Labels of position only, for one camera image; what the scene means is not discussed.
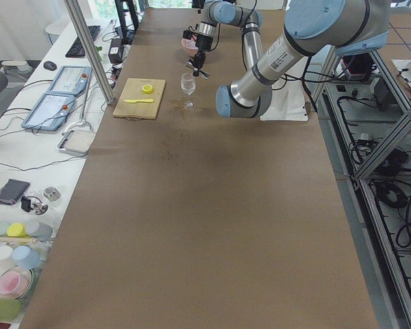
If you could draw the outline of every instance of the yellow ring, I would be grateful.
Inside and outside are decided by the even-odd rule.
[[[144,84],[142,86],[142,92],[145,94],[151,94],[153,92],[153,86],[151,84]]]

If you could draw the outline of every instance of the computer keyboard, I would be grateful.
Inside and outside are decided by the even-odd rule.
[[[101,31],[101,26],[100,25],[91,25],[88,27],[88,30],[90,31],[91,37],[93,41],[96,39],[97,35]],[[85,56],[85,50],[84,47],[81,44],[81,40],[79,37],[76,38],[75,42],[71,45],[70,49],[66,53],[66,57],[84,57]]]

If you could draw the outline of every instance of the computer mouse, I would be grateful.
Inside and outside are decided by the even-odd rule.
[[[44,62],[43,66],[46,70],[50,70],[50,71],[56,70],[56,67],[57,67],[56,64],[50,60],[47,60],[46,62]]]

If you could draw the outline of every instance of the white desk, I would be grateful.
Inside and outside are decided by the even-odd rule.
[[[104,69],[107,71],[111,67],[108,60],[108,48],[110,44],[108,42],[102,42],[101,37],[110,31],[112,25],[108,26],[108,24],[103,21],[88,21],[87,23],[89,25],[101,25],[101,33],[98,39],[96,39],[96,45],[101,45],[103,47],[100,54],[103,58]],[[75,38],[75,30],[70,23],[27,83],[30,84],[38,80],[52,80],[59,71],[59,68],[63,65],[89,66],[89,62],[86,58],[66,58],[64,56]],[[42,64],[45,60],[55,62],[58,69],[55,71],[44,69]],[[90,86],[93,88],[91,88],[89,92],[90,96],[86,105],[85,119],[91,123],[93,131],[96,132],[103,116],[105,99],[103,98],[100,89],[95,88],[97,87],[95,78],[90,82]],[[10,108],[32,108],[40,96],[47,91],[48,87],[48,82],[41,82],[24,88],[12,102]],[[81,96],[76,101],[74,108],[82,104],[83,98],[84,96]],[[69,123],[79,119],[80,110],[81,108],[74,111],[69,116],[67,122],[57,132],[41,132],[38,134],[33,134],[30,131],[21,131],[23,130],[21,127],[22,120],[16,118],[20,117],[24,119],[27,116],[28,111],[13,110],[5,113],[0,119],[0,129],[5,130],[0,131],[0,136],[9,132],[16,133],[0,137],[0,162],[26,169],[71,158],[71,155],[60,153],[56,149],[56,146],[62,139],[61,133],[64,131],[64,128]],[[8,179],[12,178],[30,183],[30,187],[26,192],[27,195],[36,195],[37,192],[42,194],[44,189],[48,186],[56,187],[61,193],[61,198],[57,202],[49,203],[48,200],[45,198],[43,199],[43,201],[49,205],[50,209],[41,216],[35,215],[33,212],[27,213],[21,210],[20,202],[13,206],[0,204],[0,221],[26,223],[31,219],[37,219],[53,227],[58,227],[69,204],[85,161],[85,158],[79,158],[31,171],[19,171],[0,165],[0,188],[8,181]],[[0,269],[0,275],[4,271],[5,269]],[[20,318],[21,317],[15,321],[12,328],[18,328]]]

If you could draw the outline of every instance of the cutting board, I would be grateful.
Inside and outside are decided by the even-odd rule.
[[[151,94],[145,94],[142,91],[144,84],[153,86]],[[122,90],[121,97],[117,102],[116,108],[112,115],[116,118],[137,118],[155,120],[162,100],[166,80],[158,79],[138,79],[130,77],[126,81]],[[125,99],[148,99],[152,98],[153,103],[125,103]]]

